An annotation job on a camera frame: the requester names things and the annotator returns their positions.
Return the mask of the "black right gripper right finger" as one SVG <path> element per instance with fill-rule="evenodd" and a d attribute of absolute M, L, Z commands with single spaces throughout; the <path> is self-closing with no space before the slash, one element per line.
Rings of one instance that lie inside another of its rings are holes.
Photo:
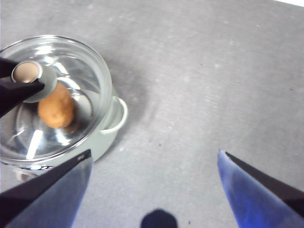
<path fill-rule="evenodd" d="M 221 183 L 240 228 L 302 228 L 304 193 L 219 150 Z"/>

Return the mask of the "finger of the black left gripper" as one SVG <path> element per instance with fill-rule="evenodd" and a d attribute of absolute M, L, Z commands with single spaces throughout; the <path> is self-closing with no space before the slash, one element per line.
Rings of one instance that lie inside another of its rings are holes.
<path fill-rule="evenodd" d="M 12 71 L 18 65 L 18 62 L 1 58 L 0 59 L 0 78 L 11 77 Z"/>
<path fill-rule="evenodd" d="M 13 82 L 8 78 L 0 79 L 0 117 L 14 107 L 44 89 L 45 85 L 37 80 L 32 83 Z"/>

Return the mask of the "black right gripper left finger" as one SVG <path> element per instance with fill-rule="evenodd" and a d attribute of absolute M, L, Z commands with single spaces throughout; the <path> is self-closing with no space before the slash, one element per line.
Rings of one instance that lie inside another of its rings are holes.
<path fill-rule="evenodd" d="M 0 195 L 2 228 L 70 228 L 86 192 L 92 155 L 86 150 Z"/>

